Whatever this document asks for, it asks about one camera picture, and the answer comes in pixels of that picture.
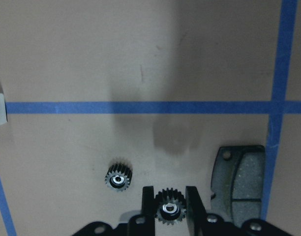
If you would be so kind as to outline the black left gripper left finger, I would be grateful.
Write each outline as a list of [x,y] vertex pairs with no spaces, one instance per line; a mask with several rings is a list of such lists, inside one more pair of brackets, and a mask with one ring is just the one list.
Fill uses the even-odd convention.
[[127,225],[128,236],[155,235],[155,200],[153,186],[144,186],[140,214],[130,218]]

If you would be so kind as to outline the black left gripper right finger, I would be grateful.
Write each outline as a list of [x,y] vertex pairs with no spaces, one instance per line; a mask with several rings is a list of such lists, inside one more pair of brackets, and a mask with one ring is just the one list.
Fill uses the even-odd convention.
[[186,222],[190,236],[228,236],[223,218],[207,212],[195,186],[185,188]]

